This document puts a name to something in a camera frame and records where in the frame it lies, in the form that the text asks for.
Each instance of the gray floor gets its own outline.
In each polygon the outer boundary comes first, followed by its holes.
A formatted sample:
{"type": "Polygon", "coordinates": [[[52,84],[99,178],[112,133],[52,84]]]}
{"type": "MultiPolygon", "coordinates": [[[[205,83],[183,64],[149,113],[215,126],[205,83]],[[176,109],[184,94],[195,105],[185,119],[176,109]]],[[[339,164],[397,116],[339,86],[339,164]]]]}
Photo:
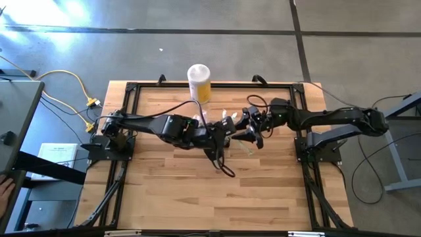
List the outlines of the gray floor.
{"type": "MultiPolygon", "coordinates": [[[[95,0],[25,1],[7,5],[2,24],[41,24],[101,28],[293,30],[287,0],[95,0]]],[[[296,0],[302,30],[352,32],[419,32],[421,2],[417,0],[296,0]]],[[[421,38],[304,37],[304,48],[313,82],[340,98],[371,106],[378,98],[421,90],[421,38]]],[[[103,101],[109,80],[185,80],[194,63],[209,66],[213,80],[249,81],[254,74],[268,81],[303,79],[295,36],[227,36],[186,34],[74,34],[0,32],[1,54],[21,67],[40,73],[65,69],[79,75],[88,93],[103,101]]],[[[0,62],[1,68],[10,68],[0,62]]],[[[84,109],[77,81],[65,74],[45,79],[46,90],[84,109]]],[[[381,109],[399,99],[382,101],[381,109]]],[[[326,95],[329,109],[342,106],[326,95]]],[[[87,141],[78,117],[64,116],[81,139],[87,141]]],[[[396,125],[396,137],[400,134],[396,125]]],[[[419,154],[412,150],[417,137],[398,143],[407,174],[421,178],[419,154]]],[[[362,137],[367,153],[385,144],[384,138],[362,137]]],[[[77,142],[50,111],[37,108],[22,149],[37,154],[42,142],[77,142]]],[[[347,187],[352,171],[362,159],[357,140],[342,148],[347,187]]],[[[384,184],[398,181],[387,150],[373,158],[384,184]]],[[[377,180],[363,166],[355,180],[357,194],[367,200],[379,195],[377,180]]],[[[359,202],[348,189],[355,226],[363,230],[419,235],[421,188],[385,194],[376,205],[359,202]]]]}

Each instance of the hand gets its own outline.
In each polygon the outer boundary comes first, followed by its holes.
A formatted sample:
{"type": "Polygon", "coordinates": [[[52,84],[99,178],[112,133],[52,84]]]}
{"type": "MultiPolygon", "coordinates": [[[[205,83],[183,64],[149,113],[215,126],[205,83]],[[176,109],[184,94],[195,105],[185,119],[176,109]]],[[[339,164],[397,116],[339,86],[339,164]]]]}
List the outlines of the hand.
{"type": "Polygon", "coordinates": [[[9,196],[12,193],[12,190],[14,188],[13,179],[8,178],[5,182],[3,182],[6,179],[6,176],[4,174],[0,175],[0,218],[3,217],[3,215],[6,212],[7,203],[9,202],[9,196]]]}

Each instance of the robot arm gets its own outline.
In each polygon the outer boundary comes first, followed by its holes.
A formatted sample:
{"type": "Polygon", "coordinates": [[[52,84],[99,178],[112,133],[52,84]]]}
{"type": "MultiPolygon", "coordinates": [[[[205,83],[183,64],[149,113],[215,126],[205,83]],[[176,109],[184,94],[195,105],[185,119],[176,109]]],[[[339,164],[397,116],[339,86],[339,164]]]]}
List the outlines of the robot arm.
{"type": "Polygon", "coordinates": [[[257,142],[257,147],[261,149],[263,148],[261,132],[285,124],[293,131],[306,130],[318,125],[352,124],[355,127],[352,132],[346,134],[331,133],[316,142],[316,145],[325,145],[358,134],[381,136],[388,130],[383,113],[375,109],[347,107],[334,111],[310,112],[297,109],[291,106],[289,101],[280,98],[274,98],[268,108],[267,113],[261,113],[256,106],[243,108],[241,119],[235,124],[235,128],[245,131],[233,135],[232,139],[257,142]]]}

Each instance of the paper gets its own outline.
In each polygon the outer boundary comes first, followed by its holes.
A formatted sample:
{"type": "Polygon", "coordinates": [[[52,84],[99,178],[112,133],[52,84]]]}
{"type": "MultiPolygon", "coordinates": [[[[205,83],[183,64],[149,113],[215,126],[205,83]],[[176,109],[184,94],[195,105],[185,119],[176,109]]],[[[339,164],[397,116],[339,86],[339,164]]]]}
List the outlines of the paper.
{"type": "MultiPolygon", "coordinates": [[[[41,144],[38,157],[73,168],[78,144],[41,144]]],[[[32,180],[57,180],[41,174],[32,174],[32,180]]]]}

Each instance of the wooden table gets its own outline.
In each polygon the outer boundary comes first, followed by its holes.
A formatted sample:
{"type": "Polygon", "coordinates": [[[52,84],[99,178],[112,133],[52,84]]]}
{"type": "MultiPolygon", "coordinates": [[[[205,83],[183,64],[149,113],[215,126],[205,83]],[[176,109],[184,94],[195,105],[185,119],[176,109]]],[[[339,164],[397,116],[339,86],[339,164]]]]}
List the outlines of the wooden table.
{"type": "MultiPolygon", "coordinates": [[[[310,111],[326,109],[323,93],[305,84],[310,111]]],[[[102,114],[120,109],[126,81],[111,81],[102,114]]],[[[212,98],[203,106],[208,120],[220,120],[248,107],[250,94],[289,98],[283,89],[212,89],[212,98]]],[[[137,113],[150,115],[190,99],[188,88],[143,88],[137,113]]],[[[192,117],[194,104],[173,113],[192,117]]],[[[314,127],[326,131],[329,126],[314,127]]],[[[275,129],[264,147],[243,143],[253,150],[248,155],[238,141],[226,150],[226,165],[236,173],[230,178],[216,171],[200,149],[176,149],[156,136],[139,134],[133,160],[129,162],[119,229],[195,229],[195,230],[310,230],[303,173],[296,162],[293,138],[287,126],[275,129]]],[[[102,199],[109,173],[109,161],[100,161],[86,175],[76,224],[80,224],[102,199]]],[[[327,199],[349,225],[353,225],[342,176],[330,163],[321,163],[322,182],[327,199]]],[[[111,200],[109,217],[114,200],[111,200]]],[[[320,208],[316,205],[319,223],[320,208]]]]}

